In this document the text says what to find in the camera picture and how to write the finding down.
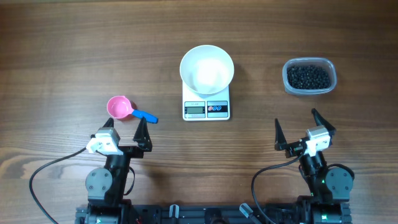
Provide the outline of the pink scoop blue handle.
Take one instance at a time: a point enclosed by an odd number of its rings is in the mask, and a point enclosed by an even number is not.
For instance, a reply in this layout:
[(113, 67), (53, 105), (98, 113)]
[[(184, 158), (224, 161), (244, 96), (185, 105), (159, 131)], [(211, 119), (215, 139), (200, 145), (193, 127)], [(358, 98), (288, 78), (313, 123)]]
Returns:
[(140, 111), (132, 107), (132, 103), (125, 96), (114, 96), (109, 99), (107, 103), (107, 111), (110, 116), (114, 119), (125, 119), (129, 116), (136, 118), (145, 118), (148, 123), (157, 124), (159, 119), (145, 111)]

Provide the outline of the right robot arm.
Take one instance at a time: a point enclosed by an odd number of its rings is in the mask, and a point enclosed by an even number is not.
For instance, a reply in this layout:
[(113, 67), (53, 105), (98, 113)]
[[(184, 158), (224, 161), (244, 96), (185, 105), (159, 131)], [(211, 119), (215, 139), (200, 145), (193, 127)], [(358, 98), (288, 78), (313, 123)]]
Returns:
[(299, 196), (294, 203), (268, 205), (265, 211), (275, 223), (351, 223), (349, 196), (354, 172), (343, 164), (328, 164), (323, 151), (332, 145), (336, 128), (314, 108), (316, 126), (306, 136), (288, 143), (275, 120), (275, 150), (299, 162), (299, 172), (311, 195)]

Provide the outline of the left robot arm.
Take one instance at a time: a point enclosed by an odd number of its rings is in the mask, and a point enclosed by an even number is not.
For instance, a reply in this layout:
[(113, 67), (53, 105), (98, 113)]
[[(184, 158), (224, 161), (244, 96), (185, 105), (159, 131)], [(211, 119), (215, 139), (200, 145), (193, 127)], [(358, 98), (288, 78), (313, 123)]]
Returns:
[(139, 223), (138, 212), (131, 200), (125, 199), (132, 188), (125, 190), (127, 176), (133, 169), (131, 159), (142, 159), (145, 152), (151, 152), (152, 141), (147, 128), (147, 120), (142, 118), (136, 129), (133, 141), (135, 146), (120, 146), (120, 136), (110, 118), (91, 136), (86, 148), (90, 153), (97, 152), (106, 157), (104, 167), (92, 170), (86, 177), (88, 206), (76, 211), (75, 223)]

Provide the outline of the white bowl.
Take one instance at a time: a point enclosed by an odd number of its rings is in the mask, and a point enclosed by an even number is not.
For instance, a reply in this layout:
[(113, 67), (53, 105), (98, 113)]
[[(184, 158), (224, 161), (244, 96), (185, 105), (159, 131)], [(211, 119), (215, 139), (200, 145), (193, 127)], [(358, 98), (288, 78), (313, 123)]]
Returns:
[(199, 45), (183, 56), (179, 72), (188, 89), (197, 94), (213, 95), (232, 82), (234, 62), (220, 47)]

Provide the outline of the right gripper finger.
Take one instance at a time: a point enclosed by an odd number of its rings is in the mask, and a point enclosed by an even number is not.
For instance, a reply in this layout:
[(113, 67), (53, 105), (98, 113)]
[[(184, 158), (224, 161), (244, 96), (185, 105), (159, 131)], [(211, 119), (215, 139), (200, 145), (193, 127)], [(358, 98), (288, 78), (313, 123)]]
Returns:
[(279, 120), (275, 119), (275, 145), (274, 149), (276, 151), (283, 151), (287, 149), (287, 141), (285, 139), (283, 130), (279, 123)]
[(329, 132), (330, 136), (334, 136), (336, 133), (336, 128), (331, 125), (315, 108), (312, 108), (311, 113), (314, 117), (317, 126), (324, 126)]

